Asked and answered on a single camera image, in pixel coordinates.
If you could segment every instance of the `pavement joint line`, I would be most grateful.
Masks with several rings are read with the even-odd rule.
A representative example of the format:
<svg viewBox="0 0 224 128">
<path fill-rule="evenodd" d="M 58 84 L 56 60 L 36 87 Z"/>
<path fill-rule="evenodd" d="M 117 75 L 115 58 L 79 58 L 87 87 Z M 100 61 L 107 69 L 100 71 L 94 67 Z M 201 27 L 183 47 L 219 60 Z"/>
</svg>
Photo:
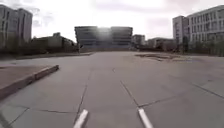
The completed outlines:
<svg viewBox="0 0 224 128">
<path fill-rule="evenodd" d="M 120 80 L 121 85 L 124 87 L 128 95 L 131 97 L 131 99 L 134 101 L 134 103 L 139 106 L 138 102 L 135 100 L 135 98 L 132 96 L 131 92 L 128 90 L 127 86 Z"/>
<path fill-rule="evenodd" d="M 146 104 L 139 105 L 139 107 L 142 108 L 142 107 L 146 107 L 146 106 L 154 105 L 154 104 L 156 104 L 156 103 L 161 103 L 161 102 L 164 102 L 164 101 L 167 101 L 167 100 L 172 100 L 172 99 L 177 98 L 177 97 L 179 97 L 179 96 L 182 96 L 182 95 L 184 95 L 184 94 L 186 94 L 186 93 L 188 93 L 188 92 L 190 92 L 190 91 L 192 91 L 192 90 L 194 90 L 194 88 L 189 89 L 188 91 L 185 91 L 185 92 L 183 92 L 183 93 L 179 93 L 179 94 L 177 94 L 177 95 L 175 95 L 175 96 L 172 96 L 172 97 L 168 97 L 168 98 L 164 98 L 164 99 L 156 100 L 156 101 L 151 102 L 151 103 L 146 103 Z"/>
<path fill-rule="evenodd" d="M 54 110 L 43 110 L 43 109 L 36 109 L 36 108 L 30 108 L 30 107 L 25 107 L 25 106 L 19 106 L 19 105 L 13 105 L 13 104 L 6 104 L 11 107 L 19 107 L 19 108 L 24 108 L 24 109 L 30 109 L 34 111 L 41 111 L 41 112 L 52 112 L 52 113 L 64 113 L 64 114 L 76 114 L 76 112 L 62 112 L 62 111 L 54 111 Z"/>
<path fill-rule="evenodd" d="M 138 114 L 141 118 L 142 123 L 144 124 L 145 128 L 153 128 L 152 123 L 150 122 L 148 116 L 145 113 L 145 110 L 143 108 L 138 109 Z"/>
<path fill-rule="evenodd" d="M 89 73 L 89 76 L 88 76 L 88 78 L 87 78 L 87 81 L 90 80 L 90 77 L 91 77 L 91 75 L 92 75 L 92 72 L 93 72 L 93 70 L 90 70 L 90 73 Z M 86 85 L 85 85 L 85 89 L 84 89 L 83 94 L 82 94 L 82 97 L 81 97 L 81 102 L 80 102 L 79 107 L 78 107 L 77 115 L 80 113 L 81 106 L 82 106 L 82 104 L 83 104 L 84 97 L 85 97 L 85 94 L 86 94 L 86 92 L 87 92 L 87 88 L 88 88 L 88 83 L 86 83 Z"/>
<path fill-rule="evenodd" d="M 89 115 L 89 112 L 86 109 L 83 109 L 82 113 L 80 114 L 79 118 L 75 122 L 75 125 L 73 128 L 83 128 L 86 121 L 87 117 Z"/>
<path fill-rule="evenodd" d="M 29 110 L 29 108 L 27 108 L 27 109 L 25 109 L 15 120 L 13 120 L 11 123 L 10 123 L 10 125 L 11 124 L 13 124 L 14 122 L 16 122 L 27 110 Z"/>
<path fill-rule="evenodd" d="M 174 78 L 177 78 L 177 79 L 182 80 L 183 82 L 186 82 L 186 81 L 183 80 L 182 78 L 179 78 L 179 77 L 174 77 Z M 219 95 L 219 94 L 217 94 L 217 93 L 215 93 L 215 92 L 213 92 L 213 91 L 210 91 L 210 90 L 208 90 L 208 89 L 203 88 L 202 86 L 204 86 L 205 84 L 203 84 L 203 85 L 197 85 L 197 84 L 194 84 L 194 83 L 192 83 L 192 82 L 190 82 L 189 84 L 191 84 L 191 85 L 193 85 L 194 87 L 197 87 L 197 88 L 199 88 L 199 89 L 201 89 L 201 90 L 203 90 L 203 91 L 205 91 L 205 92 L 207 92 L 207 93 L 210 93 L 210 94 L 212 94 L 212 95 L 215 95 L 215 96 L 217 96 L 217 97 L 219 97 L 219 98 L 221 98 L 221 99 L 224 100 L 224 96 L 221 96 L 221 95 Z"/>
</svg>

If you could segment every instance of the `concrete pavement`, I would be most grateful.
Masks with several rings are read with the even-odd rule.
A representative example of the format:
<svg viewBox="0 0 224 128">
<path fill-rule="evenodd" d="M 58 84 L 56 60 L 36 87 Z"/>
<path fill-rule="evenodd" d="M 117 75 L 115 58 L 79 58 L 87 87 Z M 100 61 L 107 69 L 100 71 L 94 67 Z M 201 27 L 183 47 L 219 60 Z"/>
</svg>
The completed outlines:
<svg viewBox="0 0 224 128">
<path fill-rule="evenodd" d="M 191 56 L 176 62 L 135 54 L 139 53 L 0 62 L 60 66 L 58 72 L 2 101 L 2 115 L 13 128 L 72 128 L 87 109 L 87 128 L 143 128 L 137 114 L 142 107 L 155 128 L 224 126 L 223 58 Z"/>
</svg>

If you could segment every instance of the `window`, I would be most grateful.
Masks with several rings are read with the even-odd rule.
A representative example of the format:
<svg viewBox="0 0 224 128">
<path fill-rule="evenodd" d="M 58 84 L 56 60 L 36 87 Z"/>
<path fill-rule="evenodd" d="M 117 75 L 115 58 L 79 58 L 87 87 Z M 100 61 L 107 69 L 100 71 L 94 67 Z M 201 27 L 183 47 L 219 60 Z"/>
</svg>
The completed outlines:
<svg viewBox="0 0 224 128">
<path fill-rule="evenodd" d="M 4 30 L 4 25 L 5 25 L 5 22 L 2 21 L 2 30 Z"/>
<path fill-rule="evenodd" d="M 197 32 L 200 32 L 200 30 L 199 30 L 199 25 L 197 26 Z"/>
<path fill-rule="evenodd" d="M 6 31 L 8 30 L 8 23 L 6 23 L 6 28 L 5 28 L 5 30 L 6 30 Z"/>
<path fill-rule="evenodd" d="M 213 15 L 214 15 L 214 19 L 216 19 L 216 12 L 214 12 Z"/>
<path fill-rule="evenodd" d="M 5 18 L 5 9 L 3 10 L 3 19 Z"/>
<path fill-rule="evenodd" d="M 7 19 L 9 19 L 9 12 L 7 12 Z"/>
<path fill-rule="evenodd" d="M 219 21 L 219 29 L 222 28 L 222 21 Z"/>
</svg>

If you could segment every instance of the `modern building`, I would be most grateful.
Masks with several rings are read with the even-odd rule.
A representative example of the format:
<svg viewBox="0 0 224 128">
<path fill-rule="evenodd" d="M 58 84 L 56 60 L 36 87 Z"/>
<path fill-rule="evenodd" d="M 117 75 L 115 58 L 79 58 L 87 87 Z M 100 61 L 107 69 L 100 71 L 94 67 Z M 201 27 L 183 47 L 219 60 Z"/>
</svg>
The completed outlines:
<svg viewBox="0 0 224 128">
<path fill-rule="evenodd" d="M 78 26 L 75 27 L 75 34 L 84 51 L 124 50 L 130 48 L 132 30 L 131 27 Z"/>
<path fill-rule="evenodd" d="M 132 43 L 134 43 L 135 45 L 146 45 L 145 35 L 139 35 L 139 34 L 133 35 Z"/>
<path fill-rule="evenodd" d="M 97 27 L 96 26 L 78 26 L 75 27 L 76 40 L 80 45 L 97 44 Z"/>
<path fill-rule="evenodd" d="M 224 5 L 174 18 L 173 34 L 175 41 L 180 43 L 184 36 L 188 37 L 189 43 L 223 41 Z"/>
<path fill-rule="evenodd" d="M 18 9 L 13 10 L 5 5 L 0 5 L 0 49 L 7 43 L 31 40 L 32 13 Z"/>
<path fill-rule="evenodd" d="M 114 45 L 129 45 L 132 39 L 132 27 L 111 27 Z"/>
</svg>

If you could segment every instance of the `white building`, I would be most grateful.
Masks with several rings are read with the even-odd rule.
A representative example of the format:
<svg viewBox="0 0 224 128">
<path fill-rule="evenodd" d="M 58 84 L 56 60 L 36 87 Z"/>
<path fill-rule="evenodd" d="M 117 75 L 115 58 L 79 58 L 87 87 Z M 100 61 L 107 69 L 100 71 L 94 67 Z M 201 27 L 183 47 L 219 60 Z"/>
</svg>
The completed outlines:
<svg viewBox="0 0 224 128">
<path fill-rule="evenodd" d="M 16 39 L 19 44 L 22 41 L 30 41 L 31 27 L 32 13 L 24 9 L 13 10 L 0 5 L 0 49 L 4 48 L 10 40 Z"/>
<path fill-rule="evenodd" d="M 184 34 L 189 34 L 190 43 L 224 40 L 224 5 L 200 11 L 187 17 L 174 18 L 173 33 L 173 38 L 179 42 L 183 42 L 181 38 L 185 36 Z"/>
</svg>

